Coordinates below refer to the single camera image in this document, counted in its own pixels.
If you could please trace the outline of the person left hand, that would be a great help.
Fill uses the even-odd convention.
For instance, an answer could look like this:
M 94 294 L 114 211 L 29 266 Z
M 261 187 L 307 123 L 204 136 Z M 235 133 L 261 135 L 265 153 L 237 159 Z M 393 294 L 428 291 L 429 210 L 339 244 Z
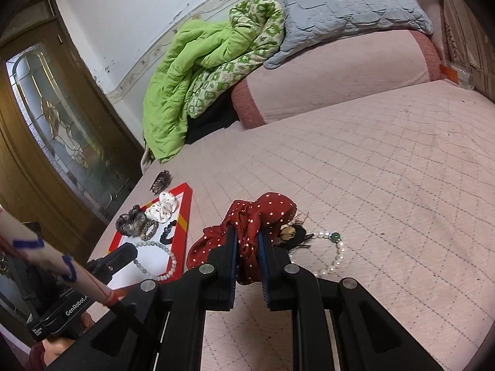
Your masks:
M 92 316 L 88 312 L 83 312 L 80 315 L 80 324 L 83 326 L 83 332 L 89 330 L 94 324 Z M 44 353 L 42 359 L 44 361 L 45 367 L 51 365 L 54 360 L 60 357 L 60 355 L 65 352 L 75 340 L 69 338 L 50 338 L 43 340 Z

